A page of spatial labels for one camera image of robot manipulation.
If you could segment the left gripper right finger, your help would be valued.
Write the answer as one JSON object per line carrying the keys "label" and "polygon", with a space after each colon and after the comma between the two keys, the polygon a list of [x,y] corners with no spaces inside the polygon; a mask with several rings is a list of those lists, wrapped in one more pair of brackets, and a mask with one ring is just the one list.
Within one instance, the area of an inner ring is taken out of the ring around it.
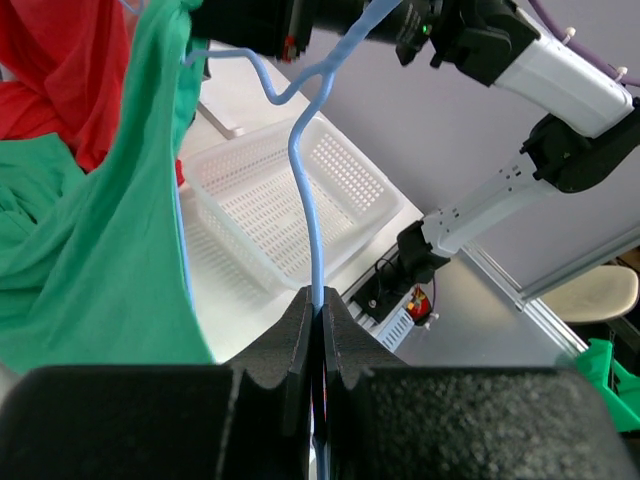
{"label": "left gripper right finger", "polygon": [[372,381],[378,368],[400,360],[358,325],[338,292],[325,289],[322,308],[325,422],[330,440],[351,440],[372,418]]}

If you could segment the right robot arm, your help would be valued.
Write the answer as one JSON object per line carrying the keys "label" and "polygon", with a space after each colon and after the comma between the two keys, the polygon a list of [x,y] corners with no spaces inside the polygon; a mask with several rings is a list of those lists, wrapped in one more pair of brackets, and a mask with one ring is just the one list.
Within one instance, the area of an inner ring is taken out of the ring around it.
{"label": "right robot arm", "polygon": [[332,94],[325,116],[363,139],[394,175],[429,192],[461,168],[484,183],[405,228],[395,275],[425,281],[484,234],[498,263],[531,283],[592,250],[600,225],[566,207],[605,181],[639,145],[639,100],[569,39],[514,1],[206,1],[193,34],[280,62],[298,59],[315,29],[340,42],[302,79],[339,67],[363,41],[410,65],[426,44],[446,79],[398,79],[373,62]]}

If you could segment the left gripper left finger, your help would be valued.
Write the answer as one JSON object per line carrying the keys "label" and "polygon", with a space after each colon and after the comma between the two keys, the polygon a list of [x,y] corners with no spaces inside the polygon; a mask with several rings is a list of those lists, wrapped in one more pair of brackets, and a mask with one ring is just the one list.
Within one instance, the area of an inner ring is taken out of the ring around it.
{"label": "left gripper left finger", "polygon": [[241,375],[236,418],[277,439],[309,435],[311,289],[301,288],[281,318],[227,362]]}

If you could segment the green tank top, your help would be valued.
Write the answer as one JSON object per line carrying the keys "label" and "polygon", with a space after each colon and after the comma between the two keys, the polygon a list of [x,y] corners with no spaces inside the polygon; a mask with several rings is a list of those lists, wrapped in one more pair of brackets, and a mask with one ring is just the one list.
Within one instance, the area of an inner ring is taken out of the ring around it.
{"label": "green tank top", "polygon": [[143,12],[122,116],[83,173],[54,134],[1,144],[1,363],[209,364],[191,301],[175,162],[204,64],[193,1]]}

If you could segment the red tank top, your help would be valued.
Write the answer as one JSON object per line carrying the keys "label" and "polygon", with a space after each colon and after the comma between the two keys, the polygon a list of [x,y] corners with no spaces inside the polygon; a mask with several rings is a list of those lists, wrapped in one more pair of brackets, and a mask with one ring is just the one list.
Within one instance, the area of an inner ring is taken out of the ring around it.
{"label": "red tank top", "polygon": [[131,41],[117,1],[4,1],[1,137],[55,133],[85,171],[110,150]]}

